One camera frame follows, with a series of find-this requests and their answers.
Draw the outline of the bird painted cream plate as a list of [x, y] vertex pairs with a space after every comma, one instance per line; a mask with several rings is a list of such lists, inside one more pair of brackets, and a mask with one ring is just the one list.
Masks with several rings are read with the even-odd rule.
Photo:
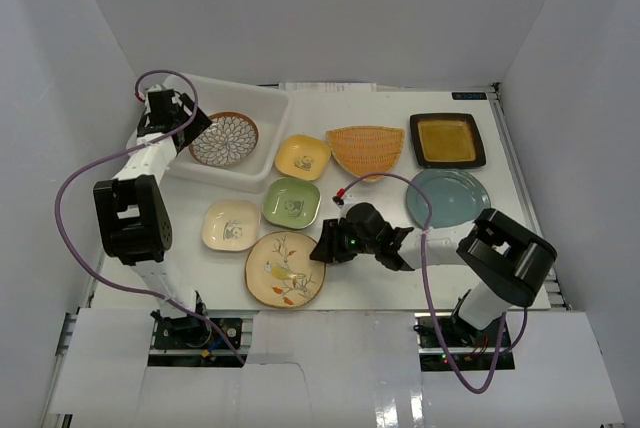
[[326, 276], [326, 265], [310, 259], [316, 244], [313, 238], [291, 231], [260, 238], [245, 263], [249, 293], [263, 305], [277, 309], [296, 309], [310, 303]]

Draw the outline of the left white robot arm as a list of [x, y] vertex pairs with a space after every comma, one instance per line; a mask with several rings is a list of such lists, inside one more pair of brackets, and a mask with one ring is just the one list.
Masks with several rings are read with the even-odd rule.
[[130, 267], [157, 294], [159, 308], [152, 317], [162, 339], [200, 348], [211, 338], [212, 325], [198, 292], [167, 258], [173, 229], [159, 184], [171, 162], [211, 122], [187, 94], [163, 85], [151, 87], [144, 104], [134, 134], [141, 148], [114, 178], [93, 188], [101, 240], [109, 257]]

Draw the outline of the blue-grey round plate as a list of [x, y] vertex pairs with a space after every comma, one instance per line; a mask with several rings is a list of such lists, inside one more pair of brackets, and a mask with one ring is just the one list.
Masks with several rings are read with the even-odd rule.
[[457, 169], [427, 169], [412, 183], [431, 201], [434, 209], [429, 226], [449, 228], [475, 220], [492, 206], [487, 190], [471, 174]]

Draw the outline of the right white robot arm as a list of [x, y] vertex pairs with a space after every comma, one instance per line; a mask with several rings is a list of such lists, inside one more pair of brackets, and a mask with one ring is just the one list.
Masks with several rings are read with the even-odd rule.
[[323, 222], [309, 258], [345, 263], [373, 256], [392, 271], [423, 265], [466, 265], [479, 278], [451, 315], [453, 338], [472, 347], [488, 326], [512, 307], [529, 308], [557, 259], [557, 250], [501, 211], [483, 210], [473, 221], [446, 229], [394, 227], [370, 203], [347, 204]]

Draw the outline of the petal pattern round plate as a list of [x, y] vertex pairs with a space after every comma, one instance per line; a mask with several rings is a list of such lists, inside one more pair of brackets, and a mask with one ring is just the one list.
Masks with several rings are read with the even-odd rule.
[[220, 112], [209, 116], [211, 125], [189, 146], [191, 156], [200, 164], [224, 168], [248, 158], [259, 141], [256, 123], [238, 112]]

